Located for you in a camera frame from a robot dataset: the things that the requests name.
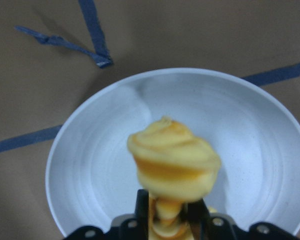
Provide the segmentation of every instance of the white bowl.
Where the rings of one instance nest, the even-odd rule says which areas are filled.
[[[222,160],[205,198],[247,230],[267,221],[300,229],[300,125],[261,88],[205,69],[169,68],[120,80],[85,101],[52,145],[46,194],[64,236],[82,225],[104,232],[132,213],[136,166],[126,144],[163,115],[207,139]]]

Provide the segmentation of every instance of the ice cream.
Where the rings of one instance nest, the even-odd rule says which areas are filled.
[[[127,141],[140,184],[149,191],[149,240],[193,239],[180,218],[186,203],[207,195],[221,166],[219,156],[184,124],[163,117]]]

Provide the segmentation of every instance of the crumpled blue tape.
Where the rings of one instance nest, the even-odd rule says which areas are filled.
[[[24,26],[15,26],[20,32],[31,35],[43,45],[62,46],[68,49],[76,50],[90,56],[100,68],[105,68],[113,64],[106,46],[105,36],[101,30],[96,6],[93,0],[78,0],[83,13],[85,23],[89,30],[95,52],[88,51],[74,43],[66,41],[61,36],[47,36]]]

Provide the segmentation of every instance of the soft serve ice cream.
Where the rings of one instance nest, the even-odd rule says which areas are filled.
[[[219,156],[184,124],[163,117],[129,136],[140,184],[149,192],[149,240],[193,239],[180,218],[185,203],[207,195],[221,166]]]

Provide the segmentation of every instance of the tabletop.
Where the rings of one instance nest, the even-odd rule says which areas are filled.
[[[94,3],[113,60],[104,68],[14,28],[94,52],[78,1],[0,0],[0,240],[63,237],[45,191],[54,137],[80,104],[125,77],[173,67],[220,71],[258,85],[300,123],[300,0]]]

